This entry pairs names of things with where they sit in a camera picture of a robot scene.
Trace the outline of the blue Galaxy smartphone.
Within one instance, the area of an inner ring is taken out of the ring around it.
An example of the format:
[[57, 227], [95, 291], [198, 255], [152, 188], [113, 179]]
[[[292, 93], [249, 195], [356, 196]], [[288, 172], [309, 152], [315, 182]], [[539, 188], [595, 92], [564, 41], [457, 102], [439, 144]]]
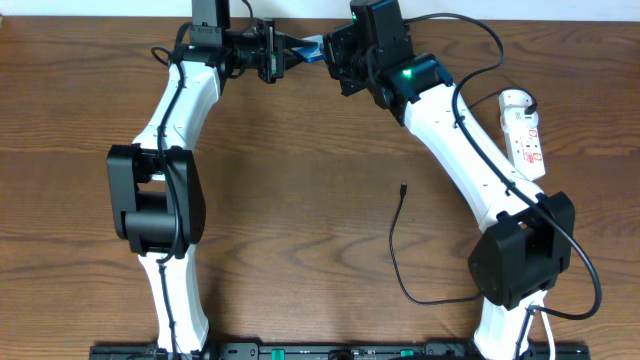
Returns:
[[323, 50], [323, 36], [313, 35], [303, 38], [303, 41], [309, 43], [301, 47], [294, 47], [291, 51], [307, 63], [313, 63], [325, 58]]

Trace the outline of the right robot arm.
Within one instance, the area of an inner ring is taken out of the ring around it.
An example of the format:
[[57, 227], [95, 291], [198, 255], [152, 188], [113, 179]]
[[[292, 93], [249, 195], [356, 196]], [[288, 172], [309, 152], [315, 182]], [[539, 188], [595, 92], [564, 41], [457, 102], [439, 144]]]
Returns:
[[548, 197], [503, 154], [432, 54], [413, 51], [406, 21], [347, 24], [323, 37], [322, 53], [344, 95], [364, 88], [434, 154], [482, 232], [468, 266], [483, 299], [472, 351], [483, 359], [527, 355], [532, 316], [570, 263], [575, 209]]

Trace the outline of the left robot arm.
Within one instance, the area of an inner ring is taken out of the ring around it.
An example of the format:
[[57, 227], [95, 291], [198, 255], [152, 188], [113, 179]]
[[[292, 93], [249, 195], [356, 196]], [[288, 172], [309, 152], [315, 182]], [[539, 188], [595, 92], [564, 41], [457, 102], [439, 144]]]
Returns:
[[322, 57], [318, 35], [296, 38], [260, 19], [251, 30], [183, 24], [172, 49], [154, 46], [168, 71], [164, 93], [144, 129], [107, 155], [115, 232], [129, 244], [151, 288], [159, 334], [144, 359], [210, 359], [210, 324], [196, 269], [206, 222], [195, 148], [224, 85], [247, 70], [273, 84]]

